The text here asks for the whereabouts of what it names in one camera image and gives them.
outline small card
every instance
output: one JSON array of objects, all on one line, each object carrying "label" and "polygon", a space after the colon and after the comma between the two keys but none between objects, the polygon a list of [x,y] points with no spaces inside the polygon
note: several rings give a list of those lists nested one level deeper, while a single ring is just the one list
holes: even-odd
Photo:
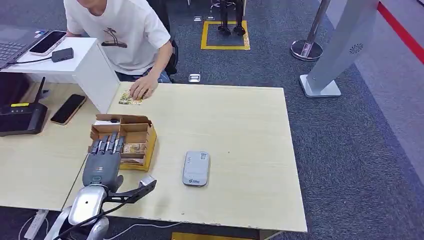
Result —
[{"label": "small card", "polygon": [[118,103],[123,105],[130,105],[130,104],[140,105],[142,104],[142,102],[143,102],[142,99],[134,100],[132,97],[130,97],[130,91],[127,90],[122,93]]},{"label": "small card", "polygon": [[124,143],[123,154],[143,154],[145,144],[144,143]]},{"label": "small card", "polygon": [[145,163],[145,160],[144,158],[121,158],[120,162],[126,163],[126,164],[138,164],[143,166]]}]

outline yellow box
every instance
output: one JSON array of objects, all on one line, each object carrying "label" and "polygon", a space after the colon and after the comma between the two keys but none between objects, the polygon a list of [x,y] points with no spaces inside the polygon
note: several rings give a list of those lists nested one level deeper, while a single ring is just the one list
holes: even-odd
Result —
[{"label": "yellow box", "polygon": [[90,138],[93,142],[112,133],[118,133],[118,137],[125,137],[125,144],[143,144],[144,146],[142,153],[121,153],[121,159],[143,159],[142,163],[121,161],[119,169],[149,171],[157,134],[153,123],[146,116],[97,114],[96,119],[99,121],[116,119],[119,123],[92,125]]}]

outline t-shirt graphic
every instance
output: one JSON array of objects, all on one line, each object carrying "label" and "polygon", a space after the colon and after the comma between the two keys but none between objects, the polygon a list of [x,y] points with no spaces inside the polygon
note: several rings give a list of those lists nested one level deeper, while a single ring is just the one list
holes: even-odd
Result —
[{"label": "t-shirt graphic", "polygon": [[120,47],[124,49],[128,47],[128,45],[125,42],[118,41],[118,38],[115,36],[115,34],[117,33],[115,29],[108,27],[107,30],[103,30],[103,32],[105,32],[108,36],[111,36],[113,38],[113,41],[106,40],[101,43],[102,46],[104,47],[113,46],[113,47]]}]

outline red stripe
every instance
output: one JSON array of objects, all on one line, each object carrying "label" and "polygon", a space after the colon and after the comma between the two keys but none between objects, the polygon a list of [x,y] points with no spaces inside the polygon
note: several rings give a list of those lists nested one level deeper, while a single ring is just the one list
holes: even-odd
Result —
[{"label": "red stripe", "polygon": [[412,51],[413,54],[424,64],[424,48],[411,36],[411,34],[396,20],[380,1],[377,10],[384,17],[391,28],[397,33],[400,39]]}]

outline phone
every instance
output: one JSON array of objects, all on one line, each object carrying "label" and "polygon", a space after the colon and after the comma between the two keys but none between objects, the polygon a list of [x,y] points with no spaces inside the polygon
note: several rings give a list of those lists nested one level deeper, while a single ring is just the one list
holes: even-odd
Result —
[{"label": "phone", "polygon": [[66,125],[85,102],[85,96],[72,94],[50,120],[55,124]]},{"label": "phone", "polygon": [[65,35],[66,31],[52,31],[33,46],[29,52],[38,56],[46,56],[66,38]]}]

